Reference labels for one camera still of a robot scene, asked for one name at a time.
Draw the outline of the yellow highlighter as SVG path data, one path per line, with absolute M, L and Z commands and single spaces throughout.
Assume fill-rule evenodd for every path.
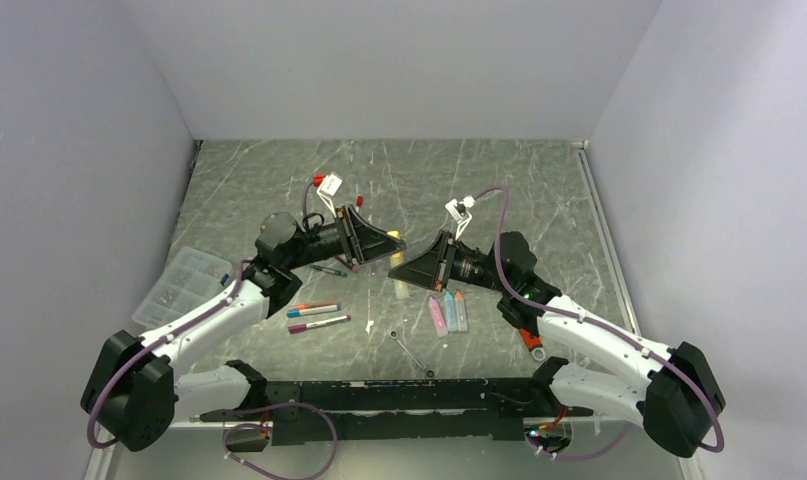
M 401 235 L 397 230 L 388 231 L 387 234 L 395 239 L 400 239 Z M 394 253 L 390 256 L 390 267 L 394 269 L 405 262 L 405 256 L 402 252 Z M 395 296 L 398 300 L 408 299 L 410 296 L 408 285 L 400 280 L 393 279 L 393 286 Z

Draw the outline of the blue highlighter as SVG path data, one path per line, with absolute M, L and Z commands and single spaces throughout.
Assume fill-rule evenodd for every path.
M 449 332 L 456 332 L 458 330 L 458 320 L 455 307 L 455 300 L 449 290 L 445 291 L 443 300 L 445 305 L 445 320 L 447 330 Z

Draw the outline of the pink highlighter body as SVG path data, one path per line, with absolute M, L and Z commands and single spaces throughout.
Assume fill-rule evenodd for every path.
M 430 296 L 428 298 L 427 305 L 437 336 L 446 337 L 449 334 L 449 331 L 438 301 L 434 297 Z

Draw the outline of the orange highlighter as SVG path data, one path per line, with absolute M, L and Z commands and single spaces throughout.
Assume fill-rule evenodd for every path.
M 457 319 L 457 329 L 460 332 L 469 330 L 465 298 L 460 290 L 453 294 L 453 305 Z

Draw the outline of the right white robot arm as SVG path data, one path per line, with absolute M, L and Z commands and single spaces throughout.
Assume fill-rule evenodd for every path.
M 598 365 L 548 359 L 532 375 L 530 401 L 553 415 L 580 407 L 644 430 L 665 451 L 690 458 L 722 450 L 726 401 L 697 346 L 642 338 L 591 313 L 535 272 L 537 257 L 519 232 L 503 233 L 487 253 L 442 231 L 423 253 L 391 268 L 390 278 L 436 292 L 451 281 L 500 293 L 497 309 L 514 328 L 554 340 Z

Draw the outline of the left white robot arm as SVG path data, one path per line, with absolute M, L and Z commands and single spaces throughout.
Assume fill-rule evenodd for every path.
M 256 254 L 224 291 L 190 313 L 140 335 L 121 330 L 103 344 L 80 405 L 94 448 L 121 443 L 137 452 L 176 421 L 215 411 L 243 420 L 269 405 L 267 380 L 240 360 L 203 373 L 191 367 L 228 338 L 282 310 L 303 285 L 295 269 L 344 256 L 365 264 L 406 248 L 345 205 L 328 224 L 308 226 L 287 212 L 265 217 Z

